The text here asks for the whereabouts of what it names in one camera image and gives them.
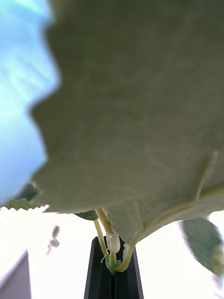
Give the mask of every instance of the plant stem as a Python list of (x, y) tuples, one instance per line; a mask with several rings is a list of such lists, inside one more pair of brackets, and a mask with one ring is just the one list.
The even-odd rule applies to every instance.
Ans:
[(105, 231), (107, 234), (113, 234), (113, 230), (111, 228), (111, 222), (107, 219), (106, 215), (104, 214), (104, 211), (102, 209), (97, 209), (96, 213), (103, 224)]
[(104, 236), (103, 236), (102, 230), (100, 228), (98, 219), (94, 220), (94, 224), (95, 224), (97, 234), (98, 234), (99, 245), (101, 247), (101, 250), (102, 250), (105, 260), (106, 260), (106, 266), (108, 266), (109, 258), (108, 258), (107, 252), (106, 252), (106, 244), (104, 241)]

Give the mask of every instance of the leaf underside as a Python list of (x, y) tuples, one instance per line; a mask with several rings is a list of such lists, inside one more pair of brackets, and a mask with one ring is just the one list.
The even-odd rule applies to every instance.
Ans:
[[(216, 188), (224, 182), (224, 2), (77, 0), (69, 8), (46, 36), (62, 87), (32, 111), (49, 156), (34, 176), (41, 202), (60, 213), (103, 207), (126, 243), (224, 210)], [(149, 227), (172, 206), (187, 207), (214, 150), (203, 199)]]
[(214, 273), (214, 249), (223, 244), (217, 227), (208, 220), (197, 218), (182, 221), (181, 230), (195, 259)]
[(83, 213), (76, 213), (75, 214), (76, 216), (79, 216), (83, 219), (86, 219), (86, 220), (96, 220), (98, 219), (98, 216), (97, 216), (97, 213), (92, 210), (92, 211), (88, 211), (88, 212), (83, 212)]

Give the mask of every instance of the sky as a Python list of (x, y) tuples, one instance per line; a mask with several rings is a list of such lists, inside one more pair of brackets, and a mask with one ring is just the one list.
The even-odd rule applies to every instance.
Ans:
[(29, 110), (60, 85), (44, 40), (51, 22), (45, 0), (0, 1), (0, 204), (47, 159)]

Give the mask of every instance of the leaf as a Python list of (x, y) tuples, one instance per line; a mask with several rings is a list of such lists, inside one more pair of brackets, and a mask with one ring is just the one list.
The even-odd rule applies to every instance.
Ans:
[(32, 200), (35, 196), (39, 194), (38, 188), (34, 185), (34, 183), (27, 184), (23, 190), (15, 196), (14, 199), (23, 199), (25, 198), (27, 201)]
[(86, 220), (96, 220), (98, 219), (97, 213), (94, 210), (88, 211), (88, 212), (83, 212), (83, 213), (77, 213), (75, 214), (83, 219)]
[(202, 266), (217, 274), (214, 269), (214, 251), (223, 245), (218, 228), (206, 219), (197, 218), (182, 221), (181, 229), (195, 259)]
[(35, 209), (36, 207), (42, 207), (43, 205), (37, 202), (28, 201), (26, 199), (12, 199), (7, 202), (4, 207), (9, 209), (15, 209), (18, 211), (19, 209), (28, 210), (28, 209)]
[(34, 176), (41, 202), (60, 213), (103, 207), (128, 244), (224, 210), (224, 2), (69, 7), (46, 35), (62, 87), (32, 110), (49, 156)]

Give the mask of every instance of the white background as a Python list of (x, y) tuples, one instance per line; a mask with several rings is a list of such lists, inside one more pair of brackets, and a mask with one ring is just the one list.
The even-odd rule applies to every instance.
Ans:
[[(211, 220), (220, 227), (224, 213)], [(47, 256), (55, 225), (60, 246)], [(35, 210), (0, 210), (0, 277), (29, 252), (32, 299), (82, 299), (91, 241), (92, 221), (72, 214)], [(163, 227), (136, 245), (144, 298), (208, 299), (214, 297), (211, 273), (186, 247), (177, 223)]]

